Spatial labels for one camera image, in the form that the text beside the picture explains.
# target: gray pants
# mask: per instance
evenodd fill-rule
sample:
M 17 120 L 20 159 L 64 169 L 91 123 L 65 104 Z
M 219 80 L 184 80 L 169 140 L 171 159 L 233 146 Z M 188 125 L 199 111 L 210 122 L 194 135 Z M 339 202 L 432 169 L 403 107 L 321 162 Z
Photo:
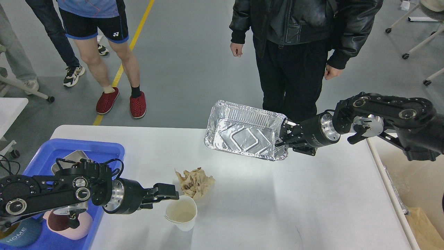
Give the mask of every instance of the gray pants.
M 17 79 L 25 82 L 37 78 L 22 44 L 12 30 L 8 17 L 0 4 L 0 44 L 6 47 L 6 60 Z

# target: blue shirt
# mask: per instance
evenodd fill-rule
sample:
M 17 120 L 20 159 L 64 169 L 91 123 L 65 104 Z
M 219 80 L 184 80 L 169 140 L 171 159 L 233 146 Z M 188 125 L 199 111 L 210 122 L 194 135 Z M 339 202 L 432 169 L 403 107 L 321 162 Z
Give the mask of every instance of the blue shirt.
M 125 6 L 123 0 L 57 0 L 57 3 L 64 11 L 93 18 L 119 16 L 119 9 Z

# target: chair wheel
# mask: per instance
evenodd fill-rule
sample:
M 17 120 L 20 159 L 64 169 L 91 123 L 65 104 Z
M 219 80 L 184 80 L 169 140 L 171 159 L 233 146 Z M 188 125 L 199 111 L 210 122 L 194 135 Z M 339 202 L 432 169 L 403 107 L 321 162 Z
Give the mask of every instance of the chair wheel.
M 16 149 L 13 149 L 9 154 L 11 155 L 12 158 L 20 157 L 20 152 Z

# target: yellow floor line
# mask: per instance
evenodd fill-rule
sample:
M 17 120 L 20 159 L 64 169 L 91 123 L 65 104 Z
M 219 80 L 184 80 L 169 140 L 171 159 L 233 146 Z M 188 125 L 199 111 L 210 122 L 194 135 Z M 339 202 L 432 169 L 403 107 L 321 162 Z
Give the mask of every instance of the yellow floor line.
M 154 0 L 150 0 L 150 3 L 147 6 L 147 9 L 145 10 L 145 13 L 142 16 L 142 19 L 140 20 L 139 26 L 137 27 L 136 33 L 134 34 L 133 39 L 130 42 L 130 50 L 132 51 L 134 49 L 134 46 L 136 45 L 137 40 L 139 39 L 140 32 L 142 31 L 143 26 L 145 25 L 145 21 L 147 20 L 148 14 L 150 13 L 151 8 L 153 7 Z M 122 77 L 123 73 L 123 66 L 120 64 L 119 70 L 117 71 L 114 80 L 112 81 L 111 86 L 117 87 L 117 84 L 119 84 L 120 78 Z M 95 118 L 95 121 L 93 123 L 94 126 L 99 126 L 102 122 L 103 115 L 97 115 Z

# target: black sock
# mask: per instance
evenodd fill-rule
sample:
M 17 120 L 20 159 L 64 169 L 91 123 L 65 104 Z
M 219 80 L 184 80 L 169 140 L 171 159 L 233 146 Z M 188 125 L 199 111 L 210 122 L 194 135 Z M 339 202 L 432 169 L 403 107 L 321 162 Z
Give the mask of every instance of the black sock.
M 135 88 L 131 87 L 131 98 L 138 98 L 141 95 L 140 86 Z

